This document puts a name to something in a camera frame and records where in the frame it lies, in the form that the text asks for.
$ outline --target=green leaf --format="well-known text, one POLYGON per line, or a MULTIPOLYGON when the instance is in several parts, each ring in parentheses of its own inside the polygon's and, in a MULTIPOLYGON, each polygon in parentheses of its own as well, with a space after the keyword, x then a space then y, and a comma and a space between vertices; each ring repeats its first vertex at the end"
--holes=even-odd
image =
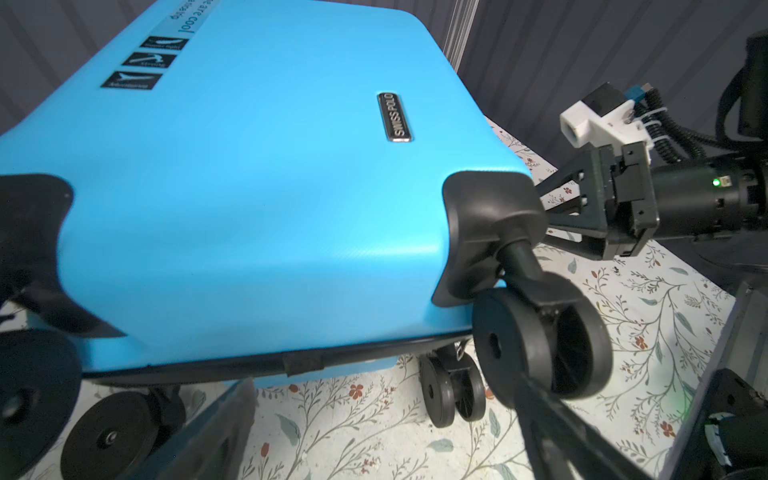
POLYGON ((453 442, 448 439, 435 440, 427 448, 439 453, 453 452, 453 442))
POLYGON ((687 383, 685 383, 685 382, 683 382, 683 390, 685 390, 685 393, 687 393, 688 395, 690 395, 690 397, 691 397, 691 398, 693 398, 694 396, 696 396, 696 389, 695 389, 694 387, 692 387, 692 386, 688 385, 688 384, 687 384, 687 383))
POLYGON ((287 419, 279 413, 276 413, 275 415, 280 418, 280 429, 286 434, 290 444, 295 447, 299 443, 299 437, 301 436, 299 426, 293 420, 287 419))
POLYGON ((504 480, 517 480, 515 476, 512 474, 512 470, 510 470, 509 467, 507 465, 504 465, 503 463, 498 463, 496 465, 493 465, 493 469, 501 473, 502 478, 504 480))
POLYGON ((693 334, 693 336, 696 336, 696 333, 694 333, 694 329, 690 328, 690 323, 688 323, 688 319, 685 318, 685 315, 683 315, 680 312, 675 312, 674 316, 675 316, 675 318, 677 318, 680 321, 680 323, 683 324, 683 326, 686 329, 688 329, 689 332, 691 332, 691 334, 693 334))
POLYGON ((498 424, 498 419, 496 418, 494 411, 492 409, 490 410, 488 419, 491 422, 491 434, 493 434, 495 438, 498 438, 499 434, 502 433, 502 426, 498 424))

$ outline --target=swiss polo logo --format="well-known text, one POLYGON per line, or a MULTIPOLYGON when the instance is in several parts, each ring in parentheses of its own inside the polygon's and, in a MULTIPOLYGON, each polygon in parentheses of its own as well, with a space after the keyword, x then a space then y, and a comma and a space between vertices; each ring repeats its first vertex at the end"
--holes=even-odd
POLYGON ((384 118, 384 128, 390 141, 411 141, 411 131, 402 111, 400 98, 393 93, 379 94, 379 107, 384 118))

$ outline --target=black caster wheel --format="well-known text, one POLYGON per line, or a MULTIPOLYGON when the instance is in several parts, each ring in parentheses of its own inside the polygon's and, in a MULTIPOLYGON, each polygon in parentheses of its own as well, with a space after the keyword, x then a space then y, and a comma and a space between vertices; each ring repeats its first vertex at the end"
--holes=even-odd
POLYGON ((485 384, 471 356, 464 355, 460 361, 469 363, 470 367, 451 375, 456 409, 467 422, 477 422, 485 416, 485 384))
POLYGON ((451 426, 456 412, 451 376, 436 358, 420 356, 419 379, 429 419, 439 429, 451 426))
POLYGON ((525 372, 545 387, 552 384, 552 355, 536 311, 506 288, 480 292, 472 309, 475 353, 496 398, 515 407, 511 372, 525 372))
POLYGON ((564 399, 592 396, 611 377, 611 338, 597 310, 584 298, 557 319, 552 392, 564 399))
POLYGON ((48 452, 78 401, 80 357, 63 335, 0 333, 0 478, 19 478, 48 452))
POLYGON ((138 392, 119 392, 92 406, 61 453, 64 480, 127 478, 150 454, 159 426, 138 392))

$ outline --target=red flower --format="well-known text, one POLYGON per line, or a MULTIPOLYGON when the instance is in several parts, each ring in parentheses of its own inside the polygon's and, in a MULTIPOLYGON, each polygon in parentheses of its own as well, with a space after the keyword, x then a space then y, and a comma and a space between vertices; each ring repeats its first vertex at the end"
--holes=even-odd
POLYGON ((357 400, 362 397, 362 385, 357 386, 350 386, 349 387, 349 396, 352 397, 352 400, 357 400))
POLYGON ((662 422, 660 427, 665 437, 670 437, 670 436, 674 437, 674 431, 673 431, 672 425, 666 422, 662 422))

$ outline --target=table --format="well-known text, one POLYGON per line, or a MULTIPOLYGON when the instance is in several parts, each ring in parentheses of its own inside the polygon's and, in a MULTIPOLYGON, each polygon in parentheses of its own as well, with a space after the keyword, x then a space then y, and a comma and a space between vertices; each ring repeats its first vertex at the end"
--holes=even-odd
MULTIPOLYGON (((555 170, 488 122, 537 182, 555 170)), ((575 194, 566 186, 545 203, 575 194)), ((638 257, 606 262, 546 245, 535 251, 546 270, 567 277, 595 304, 614 348, 614 371, 601 394, 567 404, 657 475, 734 298, 654 241, 638 257)), ((4 325, 14 327, 19 323, 4 325)), ((226 388, 222 383, 183 387, 188 416, 226 388)), ((61 438, 25 480, 60 478, 66 435, 88 408, 114 391, 84 382, 61 438)), ((259 389, 241 480, 532 478, 515 412, 495 400, 490 389, 485 395, 482 421, 468 424, 457 415, 451 427, 434 428, 413 356, 381 372, 259 389)))

